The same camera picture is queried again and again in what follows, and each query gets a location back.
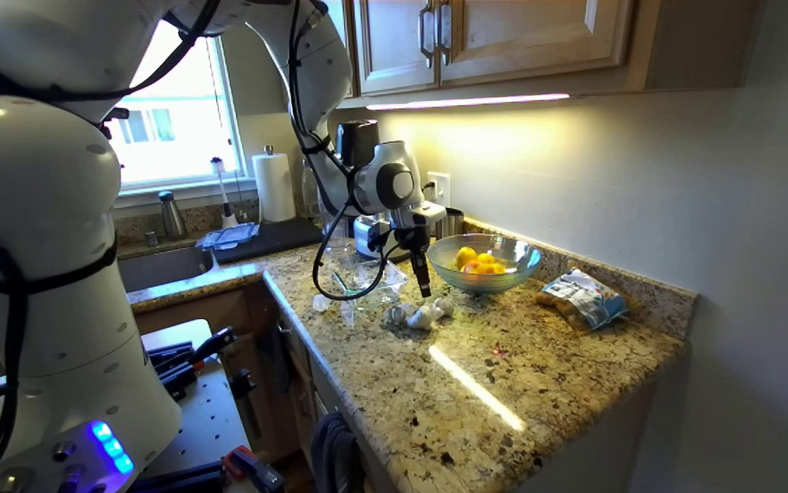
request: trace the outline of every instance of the faucet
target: faucet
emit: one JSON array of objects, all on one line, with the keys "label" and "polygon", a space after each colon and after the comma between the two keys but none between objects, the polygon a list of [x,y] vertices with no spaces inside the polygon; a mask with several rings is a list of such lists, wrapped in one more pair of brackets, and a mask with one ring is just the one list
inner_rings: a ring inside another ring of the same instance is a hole
[{"label": "faucet", "polygon": [[163,239],[184,239],[186,227],[184,227],[184,217],[178,211],[176,195],[158,192],[158,202],[162,202]]}]

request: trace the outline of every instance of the window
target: window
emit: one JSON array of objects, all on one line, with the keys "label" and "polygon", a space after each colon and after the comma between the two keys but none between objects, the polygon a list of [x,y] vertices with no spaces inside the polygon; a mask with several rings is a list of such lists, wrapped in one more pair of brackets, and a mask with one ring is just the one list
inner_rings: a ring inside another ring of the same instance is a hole
[{"label": "window", "polygon": [[[178,40],[178,29],[162,23],[133,81],[144,80]],[[222,157],[229,175],[244,170],[225,73],[219,40],[199,38],[162,81],[117,102],[130,113],[126,121],[108,121],[126,195],[212,184],[211,157]]]}]

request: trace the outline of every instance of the cabinet handle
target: cabinet handle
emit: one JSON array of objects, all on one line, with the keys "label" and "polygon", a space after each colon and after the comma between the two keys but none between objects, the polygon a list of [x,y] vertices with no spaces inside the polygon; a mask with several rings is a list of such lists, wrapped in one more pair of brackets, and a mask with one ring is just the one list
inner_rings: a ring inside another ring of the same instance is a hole
[{"label": "cabinet handle", "polygon": [[448,65],[450,58],[450,6],[437,9],[437,35],[441,35],[441,51],[444,51],[444,65]]},{"label": "cabinet handle", "polygon": [[430,25],[430,29],[437,28],[431,17],[434,17],[434,9],[426,3],[418,10],[418,44],[422,44],[422,55],[426,58],[426,65],[431,65],[431,50],[434,50],[434,38],[437,38],[437,35],[426,38],[426,25]]}]

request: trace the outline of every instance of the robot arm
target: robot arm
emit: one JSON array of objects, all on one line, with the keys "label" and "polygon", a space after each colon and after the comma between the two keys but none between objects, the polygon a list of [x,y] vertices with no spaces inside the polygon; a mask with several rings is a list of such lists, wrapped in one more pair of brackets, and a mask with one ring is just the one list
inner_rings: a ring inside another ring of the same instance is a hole
[{"label": "robot arm", "polygon": [[[163,17],[191,25],[186,38],[253,28],[288,80],[325,202],[390,211],[401,244],[414,258],[423,251],[426,235],[409,235],[414,170],[390,173],[386,158],[348,166],[315,136],[348,81],[345,46],[319,3],[0,0],[0,481],[17,473],[54,491],[77,459],[91,484],[103,472],[117,491],[178,432],[178,406],[139,350],[117,277],[108,205],[119,166],[99,132]],[[108,436],[119,436],[108,457],[48,457],[61,443],[103,446]]]}]

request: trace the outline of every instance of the blue light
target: blue light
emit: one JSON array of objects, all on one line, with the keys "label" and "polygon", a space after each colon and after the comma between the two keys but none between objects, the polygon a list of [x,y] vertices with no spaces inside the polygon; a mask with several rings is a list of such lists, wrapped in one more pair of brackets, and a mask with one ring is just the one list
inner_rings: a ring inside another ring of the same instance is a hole
[{"label": "blue light", "polygon": [[133,472],[130,457],[126,454],[124,443],[114,437],[113,426],[103,421],[93,421],[91,432],[100,451],[114,463],[119,476],[129,476]]},{"label": "blue light", "polygon": [[113,432],[113,426],[108,425],[103,425],[103,421],[93,421],[93,436],[96,436],[96,442],[106,442],[106,437],[113,437],[114,432]]},{"label": "blue light", "polygon": [[100,446],[103,446],[103,451],[106,451],[108,457],[124,454],[124,446],[119,446],[119,442],[114,442],[114,437],[113,437],[113,442],[103,442]]},{"label": "blue light", "polygon": [[114,469],[126,476],[126,473],[130,473],[133,466],[126,454],[119,454],[119,457],[114,457]]}]

